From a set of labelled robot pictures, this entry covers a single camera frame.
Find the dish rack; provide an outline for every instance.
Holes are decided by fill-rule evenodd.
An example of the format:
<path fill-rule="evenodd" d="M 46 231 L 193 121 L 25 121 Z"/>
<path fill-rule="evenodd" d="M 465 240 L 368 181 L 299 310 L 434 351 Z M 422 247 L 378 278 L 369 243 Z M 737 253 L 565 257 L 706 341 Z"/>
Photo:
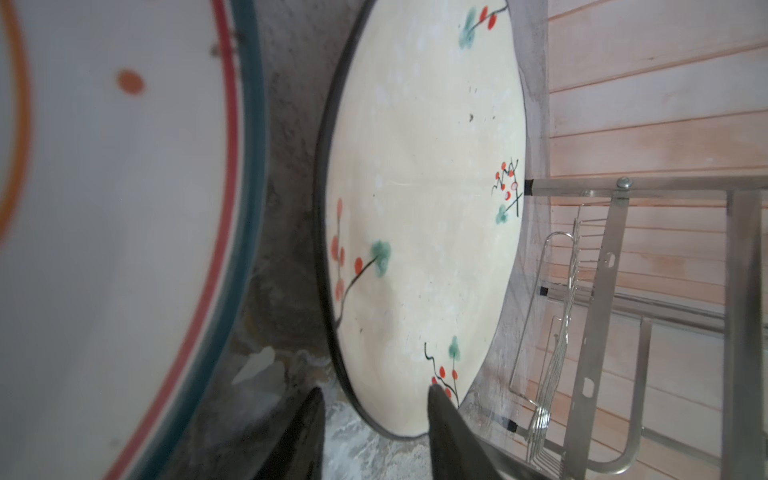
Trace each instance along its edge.
<path fill-rule="evenodd" d="M 768 190 L 768 176 L 525 181 L 525 195 L 528 196 L 610 198 L 605 218 L 583 218 L 583 210 L 579 207 L 571 232 L 550 233 L 541 249 L 534 293 L 528 304 L 509 380 L 510 391 L 534 407 L 528 428 L 521 425 L 516 428 L 516 432 L 528 442 L 524 465 L 528 465 L 532 472 L 551 478 L 576 480 L 585 478 L 588 469 L 604 474 L 622 473 L 637 459 L 641 438 L 645 437 L 720 467 L 721 478 L 763 478 L 766 440 L 762 427 L 762 349 L 766 329 L 761 312 L 760 223 L 764 190 Z M 617 267 L 630 199 L 660 197 L 727 201 L 725 315 L 615 293 Z M 601 227 L 602 232 L 582 234 L 581 228 L 586 225 Z M 568 274 L 565 284 L 548 287 L 548 296 L 561 300 L 563 309 L 560 317 L 553 316 L 550 319 L 547 349 L 538 375 L 539 388 L 535 398 L 530 399 L 524 392 L 514 390 L 512 380 L 520 359 L 525 332 L 531 322 L 535 297 L 539 295 L 541 271 L 546 263 L 548 249 L 551 248 L 553 239 L 559 237 L 565 237 L 571 243 Z M 581 240 L 585 237 L 600 237 L 601 246 L 583 248 Z M 580 285 L 582 280 L 579 274 L 585 271 L 594 272 L 594 278 L 589 280 L 590 286 Z M 551 407 L 568 348 L 568 328 L 574 304 L 585 305 L 588 310 L 568 424 L 563 445 L 559 445 L 546 437 Z M 635 382 L 624 451 L 613 461 L 596 462 L 589 460 L 588 454 L 609 319 L 613 312 L 630 314 L 640 319 Z M 688 328 L 723 334 L 723 441 L 720 458 L 642 425 L 652 319 L 665 323 L 678 322 Z M 547 353 L 550 351 L 549 343 L 553 331 L 556 335 L 550 357 Z M 520 465 L 514 463 L 518 460 L 513 459 L 512 463 L 505 463 L 503 459 L 510 458 L 509 455 L 485 441 L 480 443 L 488 457 L 497 459 L 499 470 L 510 475 L 520 473 Z M 517 470 L 506 471 L 505 465 L 517 465 Z"/>

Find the wooden plank wall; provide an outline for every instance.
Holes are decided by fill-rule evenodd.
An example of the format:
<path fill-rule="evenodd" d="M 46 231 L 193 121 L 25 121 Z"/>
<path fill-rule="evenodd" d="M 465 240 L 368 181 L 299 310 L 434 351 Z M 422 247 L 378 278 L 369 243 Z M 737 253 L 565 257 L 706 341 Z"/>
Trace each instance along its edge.
<path fill-rule="evenodd" d="M 768 174 L 766 0 L 549 0 L 548 7 L 552 177 Z M 582 217 L 605 218 L 606 201 L 590 199 Z M 552 199 L 553 229 L 570 230 L 580 203 Z M 619 289 L 721 310 L 724 202 L 631 205 Z M 600 245 L 599 237 L 584 240 L 586 247 Z M 568 256 L 569 245 L 555 243 L 551 280 L 564 279 Z M 588 282 L 591 275 L 581 278 Z M 549 306 L 549 318 L 558 308 Z M 584 309 L 576 307 L 552 409 L 549 437 L 556 442 L 568 420 L 583 328 Z M 591 458 L 612 459 L 624 448 L 638 331 L 636 320 L 611 319 Z M 547 334 L 542 331 L 529 376 L 530 397 L 548 358 Z M 654 325 L 644 424 L 719 456 L 722 371 L 722 339 Z M 518 420 L 526 425 L 531 411 L 523 407 Z M 684 480 L 720 473 L 644 439 L 624 476 Z"/>

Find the screw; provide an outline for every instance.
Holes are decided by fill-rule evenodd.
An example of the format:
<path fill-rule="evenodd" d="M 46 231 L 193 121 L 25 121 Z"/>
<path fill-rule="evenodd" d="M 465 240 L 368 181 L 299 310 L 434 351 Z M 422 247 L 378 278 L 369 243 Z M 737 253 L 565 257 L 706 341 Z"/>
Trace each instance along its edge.
<path fill-rule="evenodd" d="M 629 187 L 632 186 L 632 179 L 629 177 L 622 177 L 616 180 L 616 186 L 623 190 L 628 190 Z"/>

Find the round plate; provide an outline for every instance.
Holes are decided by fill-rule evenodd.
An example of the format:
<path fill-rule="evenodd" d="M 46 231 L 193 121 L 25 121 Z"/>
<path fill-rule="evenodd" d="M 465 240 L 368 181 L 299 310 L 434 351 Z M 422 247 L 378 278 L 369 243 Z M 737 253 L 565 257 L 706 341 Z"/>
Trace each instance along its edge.
<path fill-rule="evenodd" d="M 458 406 L 520 235 L 525 109 L 504 0 L 367 2 L 318 143 L 316 242 L 340 381 L 385 435 Z"/>
<path fill-rule="evenodd" d="M 0 477 L 155 476 L 247 286 L 251 2 L 0 0 Z"/>

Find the gray marble countertop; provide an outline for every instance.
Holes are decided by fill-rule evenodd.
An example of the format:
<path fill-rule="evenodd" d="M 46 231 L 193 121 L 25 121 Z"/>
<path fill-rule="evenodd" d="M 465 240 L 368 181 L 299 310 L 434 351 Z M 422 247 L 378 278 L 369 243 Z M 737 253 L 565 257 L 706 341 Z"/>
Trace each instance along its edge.
<path fill-rule="evenodd" d="M 324 478 L 431 478 L 429 443 L 397 442 L 357 415 L 330 362 L 312 245 L 315 143 L 331 77 L 361 0 L 256 0 L 270 108 L 270 178 L 257 263 L 240 318 L 164 478 L 252 478 L 298 402 L 313 386 L 326 401 Z M 548 176 L 547 3 L 510 0 L 528 122 L 527 178 Z M 460 412 L 505 447 L 483 406 L 514 418 L 511 363 L 544 235 L 549 205 L 526 197 L 520 247 L 491 350 Z M 526 339 L 519 372 L 527 371 Z M 275 362 L 233 385 L 252 353 Z M 522 386 L 525 379 L 516 382 Z"/>

